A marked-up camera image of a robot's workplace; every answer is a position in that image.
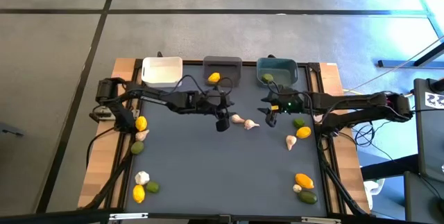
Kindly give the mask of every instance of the white label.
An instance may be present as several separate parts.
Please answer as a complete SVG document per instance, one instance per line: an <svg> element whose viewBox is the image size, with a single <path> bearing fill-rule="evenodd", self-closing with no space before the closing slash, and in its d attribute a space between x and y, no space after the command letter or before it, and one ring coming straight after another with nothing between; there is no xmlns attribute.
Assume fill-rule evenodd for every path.
<svg viewBox="0 0 444 224"><path fill-rule="evenodd" d="M425 92L425 106L434 109L444 109L444 96Z"/></svg>

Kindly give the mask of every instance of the dark gray table surface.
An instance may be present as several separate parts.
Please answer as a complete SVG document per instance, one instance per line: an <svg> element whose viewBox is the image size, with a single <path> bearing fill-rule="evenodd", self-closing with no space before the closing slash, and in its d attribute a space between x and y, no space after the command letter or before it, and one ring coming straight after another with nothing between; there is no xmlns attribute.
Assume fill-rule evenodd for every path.
<svg viewBox="0 0 444 224"><path fill-rule="evenodd" d="M303 69L299 69L295 88L307 90ZM201 66L184 66L183 74L192 75L201 86ZM195 90L184 80L179 90ZM326 216L325 199L314 135L299 139L292 151L285 137L295 135L294 118L303 118L313 127L308 115L281 114L277 126L265 123L265 115L256 110L269 107L260 99L267 88L256 84L256 68L243 67L240 86L231 93L236 104L229 108L260 127L244 130L243 124L231 124L225 132L216 131L216 118L202 115L178 115L164 106L142 105L148 119L144 151L136 155L126 198L127 212L177 214L232 214L256 216ZM145 201L133 200L134 176L150 174L160 184L160 192L147 193ZM305 173L314 181L315 205L299 201L293 192L296 173Z"/></svg>
<svg viewBox="0 0 444 224"><path fill-rule="evenodd" d="M429 178L426 180L438 190L441 196L444 196L444 183ZM418 175L411 172L404 174L406 221L444 223L444 215L437 207L438 197L432 193L432 190Z"/></svg>
<svg viewBox="0 0 444 224"><path fill-rule="evenodd" d="M425 105L425 92L433 93L428 82L415 79L415 109L432 109ZM444 182L444 112L427 111L416 113L418 135L418 167L422 175Z"/></svg>

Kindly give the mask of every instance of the garlic bulb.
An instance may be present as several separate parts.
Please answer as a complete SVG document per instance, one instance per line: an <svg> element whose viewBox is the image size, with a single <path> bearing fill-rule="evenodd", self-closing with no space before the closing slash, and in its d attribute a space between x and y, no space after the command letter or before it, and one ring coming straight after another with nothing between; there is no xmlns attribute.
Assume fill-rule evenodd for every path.
<svg viewBox="0 0 444 224"><path fill-rule="evenodd" d="M259 127L259 124L255 123L253 120L250 119L245 121L244 128L246 130L250 130L253 127Z"/></svg>
<svg viewBox="0 0 444 224"><path fill-rule="evenodd" d="M135 179L136 179L136 184L145 185L146 183L148 183L150 181L150 175L145 171L140 171L135 176Z"/></svg>
<svg viewBox="0 0 444 224"><path fill-rule="evenodd" d="M145 137L147 136L147 134L150 132L150 130L145 130L145 131L141 131L136 133L136 140L137 141L144 141Z"/></svg>
<svg viewBox="0 0 444 224"><path fill-rule="evenodd" d="M293 145L296 143L296 137L294 136L287 136L287 138L285 138L285 142L287 143L287 148L289 150L291 150L291 148L293 148Z"/></svg>
<svg viewBox="0 0 444 224"><path fill-rule="evenodd" d="M299 193L299 192L302 191L302 187L299 186L299 185L297 185L297 184L295 184L295 185L293 185L293 191L294 191L295 193Z"/></svg>
<svg viewBox="0 0 444 224"><path fill-rule="evenodd" d="M243 120L238 114L234 114L231 116L231 122L233 123L245 123L245 120Z"/></svg>

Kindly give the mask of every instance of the yellow fruit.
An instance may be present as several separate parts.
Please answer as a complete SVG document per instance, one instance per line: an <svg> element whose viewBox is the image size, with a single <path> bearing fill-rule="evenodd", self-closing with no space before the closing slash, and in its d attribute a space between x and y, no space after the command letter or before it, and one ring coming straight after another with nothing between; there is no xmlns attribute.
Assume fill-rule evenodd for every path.
<svg viewBox="0 0 444 224"><path fill-rule="evenodd" d="M296 174L295 179L296 179L296 184L305 189L314 188L313 180L310 179L310 177L306 176L305 174L302 173Z"/></svg>
<svg viewBox="0 0 444 224"><path fill-rule="evenodd" d="M145 189L142 185L136 185L133 189L133 198L136 203L142 203L145 199Z"/></svg>
<svg viewBox="0 0 444 224"><path fill-rule="evenodd" d="M221 79L221 75L219 72L214 72L208 77L208 82L210 83L217 83Z"/></svg>
<svg viewBox="0 0 444 224"><path fill-rule="evenodd" d="M296 136L301 139L309 137L310 134L311 134L310 127L302 127L296 132Z"/></svg>
<svg viewBox="0 0 444 224"><path fill-rule="evenodd" d="M146 121L145 117L137 117L136 129L138 129L138 131L144 131L146 129L147 125L148 125L148 122Z"/></svg>

